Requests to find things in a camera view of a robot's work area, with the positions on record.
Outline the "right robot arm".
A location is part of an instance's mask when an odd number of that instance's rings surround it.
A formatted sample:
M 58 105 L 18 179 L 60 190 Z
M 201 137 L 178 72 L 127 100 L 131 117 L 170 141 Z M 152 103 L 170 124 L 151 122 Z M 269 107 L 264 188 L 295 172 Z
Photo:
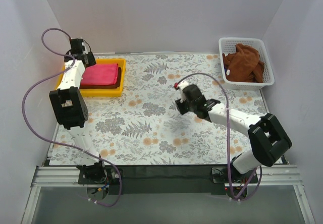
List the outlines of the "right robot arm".
M 229 109 L 218 100 L 207 100 L 197 85 L 185 81 L 176 83 L 174 88 L 181 95 L 175 101 L 180 114 L 192 112 L 200 119 L 224 125 L 249 138 L 251 150 L 230 162 L 228 169 L 232 178 L 238 179 L 261 165 L 273 166 L 292 147 L 290 138 L 275 115 L 257 116 Z

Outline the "pink towel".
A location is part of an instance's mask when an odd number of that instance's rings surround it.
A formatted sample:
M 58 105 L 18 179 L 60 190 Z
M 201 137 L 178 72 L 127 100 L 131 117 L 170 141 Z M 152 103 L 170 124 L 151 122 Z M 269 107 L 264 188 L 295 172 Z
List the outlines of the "pink towel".
M 80 85 L 114 85 L 118 79 L 118 64 L 96 64 L 87 67 L 82 75 Z

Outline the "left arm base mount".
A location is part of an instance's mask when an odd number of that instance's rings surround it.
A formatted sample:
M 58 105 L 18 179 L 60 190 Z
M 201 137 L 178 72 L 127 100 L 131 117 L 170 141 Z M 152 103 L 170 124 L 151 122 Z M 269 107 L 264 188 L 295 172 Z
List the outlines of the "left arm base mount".
M 78 184 L 80 185 L 105 185 L 107 183 L 118 185 L 120 183 L 120 174 L 114 168 L 105 167 L 104 169 L 82 169 L 79 173 Z

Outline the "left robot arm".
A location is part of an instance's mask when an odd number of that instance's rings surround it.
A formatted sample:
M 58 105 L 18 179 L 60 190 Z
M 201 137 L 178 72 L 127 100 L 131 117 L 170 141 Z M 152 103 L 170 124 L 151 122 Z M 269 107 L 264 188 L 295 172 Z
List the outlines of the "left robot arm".
M 104 164 L 98 158 L 99 153 L 86 134 L 86 122 L 89 112 L 80 93 L 80 83 L 85 69 L 96 64 L 94 55 L 87 50 L 88 43 L 83 38 L 70 39 L 71 49 L 64 57 L 63 73 L 57 89 L 49 93 L 49 98 L 57 122 L 71 135 L 75 146 L 82 149 L 81 161 L 77 168 L 86 179 L 95 183 L 106 180 Z

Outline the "brown towel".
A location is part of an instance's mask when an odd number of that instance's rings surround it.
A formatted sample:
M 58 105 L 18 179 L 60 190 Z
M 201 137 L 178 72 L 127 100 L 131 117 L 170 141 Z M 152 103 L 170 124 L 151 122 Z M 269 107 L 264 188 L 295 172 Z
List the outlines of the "brown towel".
M 259 52 L 248 45 L 236 44 L 236 52 L 222 53 L 226 78 L 232 82 L 263 83 L 264 62 Z
M 107 86 L 102 86 L 102 85 L 82 86 L 82 85 L 80 85 L 80 88 L 81 89 L 115 89 L 115 88 L 118 88 L 120 86 L 121 75 L 122 75 L 122 69 L 119 67 L 119 69 L 118 69 L 118 79 L 117 79 L 117 82 L 114 85 L 107 85 Z

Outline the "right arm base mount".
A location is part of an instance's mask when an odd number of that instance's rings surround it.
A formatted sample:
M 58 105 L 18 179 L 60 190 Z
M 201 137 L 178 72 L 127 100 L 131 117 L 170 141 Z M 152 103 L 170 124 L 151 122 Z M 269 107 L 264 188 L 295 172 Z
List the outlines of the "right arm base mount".
M 251 174 L 252 174 L 252 171 L 249 171 L 240 177 L 232 175 L 232 183 L 233 184 L 246 183 L 249 177 L 251 176 Z M 210 171 L 210 179 L 215 184 L 227 184 L 229 182 L 227 168 L 225 166 L 213 167 Z

